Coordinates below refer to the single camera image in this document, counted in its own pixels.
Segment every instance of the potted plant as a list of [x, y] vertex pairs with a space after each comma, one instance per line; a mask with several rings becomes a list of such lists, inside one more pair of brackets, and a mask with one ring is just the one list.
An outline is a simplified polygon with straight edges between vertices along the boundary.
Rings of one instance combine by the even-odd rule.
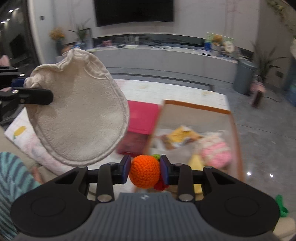
[[258, 61], [258, 75], [261, 77], [262, 83], [264, 84], [266, 81], [266, 76], [272, 68], [280, 69], [279, 66], [273, 65], [274, 61], [286, 57], [272, 57], [274, 52], [276, 51], [276, 46], [270, 51], [269, 54], [267, 54], [266, 52], [262, 52], [259, 46], [256, 46], [255, 44], [253, 44], [253, 46], [256, 54], [256, 59]]
[[73, 30], [69, 30], [70, 32], [74, 32], [77, 35], [77, 41], [80, 42], [80, 48], [83, 49], [86, 45], [85, 43], [85, 37], [87, 36], [87, 30], [88, 28], [85, 28], [85, 25], [87, 24], [87, 22], [90, 20], [90, 18], [88, 20], [86, 20], [84, 23], [82, 23], [81, 25], [76, 25], [76, 31]]
[[61, 28], [54, 28], [53, 30], [50, 31], [49, 37], [55, 41], [56, 44], [56, 51], [58, 55], [61, 55], [62, 49], [63, 49], [63, 44], [62, 44], [62, 39], [65, 38], [65, 35], [62, 32]]

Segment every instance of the yellow flowers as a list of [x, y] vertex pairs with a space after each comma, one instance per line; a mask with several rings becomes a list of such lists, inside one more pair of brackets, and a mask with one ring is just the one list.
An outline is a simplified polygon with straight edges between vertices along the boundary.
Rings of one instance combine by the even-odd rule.
[[50, 31], [49, 37], [54, 40], [60, 40], [65, 38], [65, 35], [63, 34], [62, 28], [54, 28], [53, 30]]

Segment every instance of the white wall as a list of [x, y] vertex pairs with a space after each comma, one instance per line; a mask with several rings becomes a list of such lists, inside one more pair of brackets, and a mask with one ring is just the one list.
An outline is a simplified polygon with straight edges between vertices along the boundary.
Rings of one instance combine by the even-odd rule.
[[54, 28], [53, 0], [28, 0], [30, 26], [41, 64], [56, 63], [55, 43], [49, 38]]
[[96, 27], [94, 0], [53, 0], [56, 22], [66, 34], [65, 43], [75, 41], [76, 23], [88, 18], [93, 37], [129, 33], [168, 33], [205, 38], [206, 32], [235, 38], [238, 47], [253, 50], [256, 42], [259, 0], [175, 0], [173, 23], [121, 23]]
[[281, 87], [282, 81], [275, 75], [275, 73], [277, 70], [284, 73], [283, 80], [285, 80], [292, 56], [290, 53], [290, 46], [292, 44], [293, 34], [288, 31], [285, 24], [289, 22], [294, 23], [296, 21], [296, 11], [284, 2], [281, 2], [280, 4], [286, 8], [289, 21], [281, 21], [280, 16], [266, 4], [266, 0], [261, 0], [257, 39], [257, 45], [260, 47], [261, 51], [270, 53], [270, 51], [276, 46], [277, 49], [274, 53], [274, 57], [287, 57], [275, 61], [273, 64], [281, 67], [281, 69], [271, 69], [267, 76], [266, 81], [277, 87]]

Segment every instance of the vase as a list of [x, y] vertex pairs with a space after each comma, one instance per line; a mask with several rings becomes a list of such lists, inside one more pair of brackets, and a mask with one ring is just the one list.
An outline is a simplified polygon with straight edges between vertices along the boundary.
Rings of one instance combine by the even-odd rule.
[[62, 42], [60, 40], [57, 40], [56, 41], [56, 51], [57, 51], [58, 56], [62, 55], [63, 48], [64, 48], [64, 46], [62, 45]]

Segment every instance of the towel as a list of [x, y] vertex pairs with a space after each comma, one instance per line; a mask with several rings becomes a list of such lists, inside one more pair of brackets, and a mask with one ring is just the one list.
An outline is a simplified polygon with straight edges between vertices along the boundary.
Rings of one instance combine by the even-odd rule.
[[63, 164], [87, 166], [104, 159], [127, 130], [124, 94], [102, 62], [84, 50], [71, 49], [61, 62], [37, 67], [24, 86], [53, 92], [50, 105], [26, 108], [42, 145]]
[[[56, 175], [61, 175], [74, 167], [65, 165], [56, 159], [54, 159], [43, 147], [39, 138], [34, 132], [34, 129], [29, 122], [26, 108], [20, 112], [20, 114], [14, 119], [10, 126], [5, 131], [5, 136], [12, 141], [19, 149], [26, 153], [29, 157], [34, 159], [37, 163], [46, 167], [48, 170]], [[123, 155], [117, 154], [113, 151], [109, 156], [103, 160], [88, 165], [88, 169], [99, 169], [101, 165], [116, 162], [118, 163], [122, 159]], [[114, 196], [117, 199], [121, 192], [131, 193], [135, 191], [135, 186], [128, 178], [126, 184], [116, 184], [113, 186]], [[90, 184], [89, 191], [96, 193], [96, 184]]]

